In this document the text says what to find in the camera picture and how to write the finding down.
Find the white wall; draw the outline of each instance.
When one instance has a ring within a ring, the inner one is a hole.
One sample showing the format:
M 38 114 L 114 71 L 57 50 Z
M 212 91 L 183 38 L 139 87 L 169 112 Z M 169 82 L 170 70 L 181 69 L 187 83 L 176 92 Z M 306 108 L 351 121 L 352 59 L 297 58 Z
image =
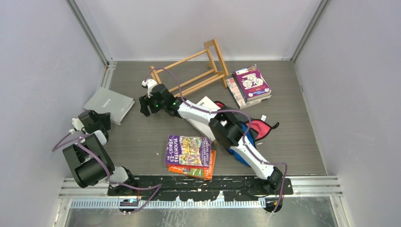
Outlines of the white wall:
M 292 57 L 320 0 L 80 2 L 117 61 L 182 59 L 213 38 L 226 60 L 281 60 Z
M 69 175 L 51 149 L 104 65 L 65 0 L 2 0 L 0 15 L 1 226 L 47 227 Z
M 334 0 L 296 61 L 356 226 L 401 223 L 401 2 Z

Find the wooden rack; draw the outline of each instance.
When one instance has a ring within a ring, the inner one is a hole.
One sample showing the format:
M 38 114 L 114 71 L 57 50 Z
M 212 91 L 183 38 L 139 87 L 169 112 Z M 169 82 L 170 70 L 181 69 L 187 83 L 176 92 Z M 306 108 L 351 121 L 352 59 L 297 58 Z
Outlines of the wooden rack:
M 207 86 L 207 85 L 209 85 L 209 84 L 211 84 L 211 83 L 213 83 L 213 82 L 215 82 L 215 81 L 217 81 L 219 79 L 223 82 L 224 88 L 227 88 L 226 78 L 228 76 L 228 71 L 227 71 L 226 63 L 224 62 L 223 56 L 221 55 L 221 51 L 220 51 L 220 48 L 218 46 L 217 40 L 213 39 L 213 40 L 207 41 L 207 42 L 203 43 L 203 46 L 205 47 L 205 49 L 203 51 L 198 52 L 198 53 L 196 53 L 194 55 L 191 55 L 191 56 L 189 56 L 189 57 L 187 57 L 185 59 L 182 59 L 181 61 L 177 61 L 177 62 L 175 62 L 175 63 L 173 63 L 171 65 L 168 65 L 168 66 L 164 67 L 165 69 L 170 69 L 170 68 L 172 68 L 172 67 L 174 67 L 176 65 L 179 65 L 179 64 L 181 64 L 183 62 L 186 62 L 186 61 L 188 61 L 188 60 L 190 60 L 190 59 L 192 59 L 194 57 L 197 57 L 197 56 L 199 56 L 201 54 L 204 54 L 204 53 L 208 54 L 209 62 L 207 63 L 207 66 L 209 68 L 211 68 L 211 70 L 209 70 L 207 72 L 204 72 L 204 73 L 200 74 L 199 76 L 196 76 L 196 77 L 194 77 L 194 78 L 192 78 L 192 79 L 180 84 L 180 86 L 183 87 L 185 85 L 188 85 L 188 84 L 190 84 L 192 82 L 195 82 L 195 81 L 197 81 L 197 80 L 201 79 L 202 77 L 204 77 L 206 75 L 209 75 L 209 74 L 213 74 L 213 76 L 211 76 L 210 78 L 208 78 L 206 80 L 203 80 L 203 81 L 201 81 L 201 82 L 199 82 L 199 83 L 197 83 L 197 84 L 195 84 L 195 85 L 183 90 L 182 91 L 183 96 L 186 96 L 186 95 L 188 95 L 188 94 L 190 94 L 190 93 L 192 93 L 194 91 L 197 91 L 197 90 L 201 89 L 202 87 L 205 87 L 205 86 Z M 210 51 L 211 47 L 215 48 L 218 60 L 219 60 L 219 62 L 221 64 L 222 71 L 218 71 L 217 70 L 216 64 L 215 64 L 215 62 L 213 60 L 212 53 Z M 152 78 L 155 81 L 157 81 L 159 84 L 161 84 L 162 81 L 160 80 L 160 77 L 159 77 L 158 73 L 160 73 L 162 71 L 163 70 L 154 70 L 151 73 L 152 74 Z M 173 92 L 173 91 L 175 91 L 177 89 L 178 89 L 178 86 L 176 86 L 176 87 L 174 87 L 172 89 L 169 89 L 168 91 L 169 92 Z

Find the book cover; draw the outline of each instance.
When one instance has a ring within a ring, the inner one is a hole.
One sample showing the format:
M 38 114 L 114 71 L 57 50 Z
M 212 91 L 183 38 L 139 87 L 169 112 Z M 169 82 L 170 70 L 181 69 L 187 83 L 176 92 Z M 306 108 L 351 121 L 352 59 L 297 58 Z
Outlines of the book cover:
M 169 166 L 168 171 L 211 181 L 213 176 L 214 161 L 216 160 L 215 150 L 211 151 L 210 157 L 210 163 L 207 169 L 184 166 Z
M 134 103 L 133 98 L 100 87 L 83 108 L 99 114 L 110 113 L 111 122 L 120 124 Z
M 271 94 L 271 88 L 256 65 L 235 71 L 233 77 L 237 80 L 246 101 L 256 100 Z
M 207 96 L 205 96 L 203 99 L 201 99 L 197 105 L 204 106 L 207 108 L 213 108 L 213 109 L 220 109 L 212 100 L 210 100 Z M 214 137 L 212 130 L 208 125 L 202 124 L 200 122 L 197 122 L 195 120 L 188 120 L 188 122 L 193 125 L 201 134 L 205 137 L 209 137 L 212 141 L 213 144 L 216 144 L 216 138 Z
M 211 141 L 207 137 L 168 136 L 167 166 L 208 168 Z
M 226 79 L 226 83 L 227 83 L 230 94 L 233 96 L 235 103 L 237 104 L 237 106 L 240 110 L 261 102 L 261 100 L 254 100 L 254 101 L 246 102 L 244 97 L 242 96 L 241 91 L 240 91 L 237 83 L 235 82 L 234 78 Z

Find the glass panel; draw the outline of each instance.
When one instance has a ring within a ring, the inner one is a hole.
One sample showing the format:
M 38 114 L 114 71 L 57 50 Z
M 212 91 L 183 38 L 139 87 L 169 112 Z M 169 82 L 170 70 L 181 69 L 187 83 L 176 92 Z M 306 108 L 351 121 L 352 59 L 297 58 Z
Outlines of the glass panel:
M 329 197 L 287 197 L 274 216 L 263 208 L 145 209 L 123 216 L 118 209 L 70 209 L 66 227 L 337 227 Z

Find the gray wooden floor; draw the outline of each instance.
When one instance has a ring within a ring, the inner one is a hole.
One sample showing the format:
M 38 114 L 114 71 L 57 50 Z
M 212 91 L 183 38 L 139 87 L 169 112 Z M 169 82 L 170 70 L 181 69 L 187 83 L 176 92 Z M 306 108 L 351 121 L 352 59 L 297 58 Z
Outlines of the gray wooden floor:
M 113 125 L 105 148 L 116 166 L 124 166 L 134 175 L 169 175 L 164 164 L 169 134 L 201 136 L 187 121 L 173 118 L 160 111 L 145 117 L 139 112 L 138 98 L 146 93 L 141 81 L 149 66 L 163 67 L 171 62 L 120 61 L 114 71 L 111 90 L 133 97 L 137 101 L 121 125 Z M 227 61 L 229 72 L 257 64 L 272 89 L 272 97 L 260 104 L 245 108 L 251 117 L 267 116 L 266 122 L 280 126 L 259 141 L 258 151 L 269 162 L 287 162 L 289 175 L 325 175 L 323 162 L 306 111 L 294 65 L 290 61 Z M 190 61 L 176 66 L 172 72 L 181 82 L 206 72 L 203 61 Z M 175 87 L 165 72 L 159 74 L 167 88 Z M 206 86 L 186 98 L 196 103 L 204 96 L 236 107 L 229 91 L 221 81 Z M 229 155 L 221 146 L 217 150 L 215 175 L 249 175 L 252 169 Z

